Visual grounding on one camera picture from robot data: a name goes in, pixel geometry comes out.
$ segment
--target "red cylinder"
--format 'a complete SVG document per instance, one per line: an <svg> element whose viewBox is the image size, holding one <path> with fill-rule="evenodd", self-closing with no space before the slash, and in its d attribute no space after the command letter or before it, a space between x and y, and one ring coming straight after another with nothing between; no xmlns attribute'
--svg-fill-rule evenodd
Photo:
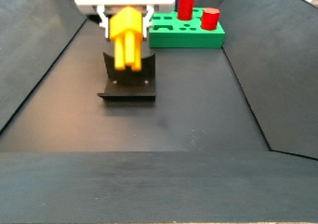
<svg viewBox="0 0 318 224"><path fill-rule="evenodd" d="M220 11L215 8L205 8L201 17L201 29L212 31L217 27Z"/></svg>
<svg viewBox="0 0 318 224"><path fill-rule="evenodd" d="M179 0L177 20L192 19L193 1L195 0Z"/></svg>

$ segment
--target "black gripper base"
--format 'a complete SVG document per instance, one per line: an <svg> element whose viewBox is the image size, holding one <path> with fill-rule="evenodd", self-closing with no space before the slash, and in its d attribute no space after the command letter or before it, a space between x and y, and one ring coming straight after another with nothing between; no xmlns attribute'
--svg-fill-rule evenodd
<svg viewBox="0 0 318 224"><path fill-rule="evenodd" d="M108 74L105 89L97 95L105 100L154 100L154 55L141 59L141 72L114 70L114 58L104 53Z"/></svg>

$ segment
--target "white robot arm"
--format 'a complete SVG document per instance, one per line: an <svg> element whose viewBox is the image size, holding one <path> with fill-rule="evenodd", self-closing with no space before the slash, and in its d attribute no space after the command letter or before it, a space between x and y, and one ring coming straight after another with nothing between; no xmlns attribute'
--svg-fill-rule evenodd
<svg viewBox="0 0 318 224"><path fill-rule="evenodd" d="M153 12L169 12L173 9L175 0L74 0L80 12L85 15L98 14L100 26L108 35L108 16L114 15L122 7L130 6L142 13L142 37L146 38L146 28Z"/></svg>

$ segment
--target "green pegboard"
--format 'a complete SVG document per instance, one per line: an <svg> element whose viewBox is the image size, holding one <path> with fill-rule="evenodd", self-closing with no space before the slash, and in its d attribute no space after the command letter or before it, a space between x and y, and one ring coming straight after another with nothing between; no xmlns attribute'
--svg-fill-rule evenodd
<svg viewBox="0 0 318 224"><path fill-rule="evenodd" d="M149 28L149 47L220 48L224 31L217 23L213 31L203 30L203 8L195 7L192 20L177 20L177 13L154 13Z"/></svg>

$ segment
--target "hole in green board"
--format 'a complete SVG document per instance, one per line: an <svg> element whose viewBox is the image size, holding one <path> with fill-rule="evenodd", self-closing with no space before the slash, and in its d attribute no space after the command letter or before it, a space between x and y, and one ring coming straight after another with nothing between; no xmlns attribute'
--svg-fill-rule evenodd
<svg viewBox="0 0 318 224"><path fill-rule="evenodd" d="M168 29L169 31L173 30L173 27L170 25L153 25L153 30L158 30L158 29Z"/></svg>

